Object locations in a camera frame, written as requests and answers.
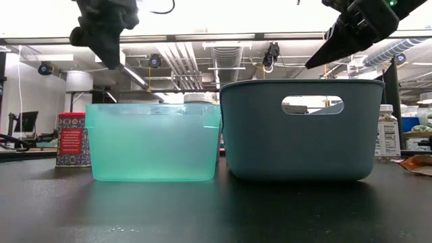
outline black pole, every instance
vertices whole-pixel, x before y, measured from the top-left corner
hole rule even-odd
[[[393,105],[393,116],[398,119],[400,148],[401,150],[404,150],[406,145],[402,139],[402,115],[400,112],[398,66],[396,64],[396,56],[391,59],[391,65],[384,73],[383,80],[385,82],[385,100],[387,101],[387,104]]]
[[[74,96],[75,92],[70,93],[70,112],[74,111]]]

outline white wall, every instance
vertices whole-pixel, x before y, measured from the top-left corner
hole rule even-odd
[[[7,133],[10,112],[20,113],[18,89],[18,55],[9,53],[6,57],[5,76],[1,104],[0,132]],[[36,133],[52,133],[56,117],[63,112],[65,103],[65,81],[55,76],[42,76],[37,69],[20,64],[23,112],[39,111]]]

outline table surface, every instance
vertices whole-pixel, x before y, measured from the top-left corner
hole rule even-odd
[[[2,242],[431,242],[432,178],[262,184],[224,158],[206,182],[96,182],[52,159],[0,164]]]

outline air duct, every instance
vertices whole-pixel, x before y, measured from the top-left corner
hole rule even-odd
[[[430,30],[432,26],[427,26],[425,29]],[[380,50],[376,53],[369,55],[363,60],[363,65],[367,68],[377,66],[385,61],[390,60],[394,55],[399,55],[416,45],[427,40],[427,38],[407,38],[388,45],[384,51]]]
[[[215,68],[239,68],[243,55],[243,47],[212,47],[211,57]],[[215,76],[224,82],[235,82],[239,70],[215,71]]]

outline translucent green plastic bin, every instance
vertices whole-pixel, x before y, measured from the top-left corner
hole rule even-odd
[[[201,181],[215,175],[220,107],[88,105],[93,177],[100,181]]]

